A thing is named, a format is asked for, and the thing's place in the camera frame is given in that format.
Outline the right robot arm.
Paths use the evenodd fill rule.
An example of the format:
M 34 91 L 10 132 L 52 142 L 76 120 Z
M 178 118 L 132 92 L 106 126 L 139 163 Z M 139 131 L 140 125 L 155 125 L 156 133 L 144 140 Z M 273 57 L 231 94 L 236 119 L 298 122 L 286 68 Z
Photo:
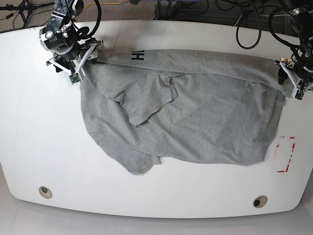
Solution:
M 98 47 L 103 45 L 102 40 L 94 38 L 102 17 L 100 2 L 94 3 L 98 13 L 92 30 L 87 26 L 78 28 L 74 23 L 84 9 L 82 0 L 56 0 L 47 25 L 39 32 L 41 46 L 53 54 L 46 65 L 53 65 L 56 72 L 64 71 L 71 84 L 83 80 L 85 62 L 97 59 Z

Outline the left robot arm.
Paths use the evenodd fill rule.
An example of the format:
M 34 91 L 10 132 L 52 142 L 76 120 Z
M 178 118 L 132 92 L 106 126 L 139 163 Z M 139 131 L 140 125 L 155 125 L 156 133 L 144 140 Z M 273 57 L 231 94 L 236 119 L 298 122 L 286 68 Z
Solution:
M 283 85 L 289 79 L 294 88 L 291 96 L 303 100 L 306 91 L 313 88 L 313 2 L 311 0 L 280 0 L 268 18 L 271 35 L 292 51 L 291 59 L 275 61 L 280 66 L 278 83 Z M 291 24 L 298 35 L 299 44 L 292 44 L 273 31 L 272 18 L 283 11 L 291 17 Z

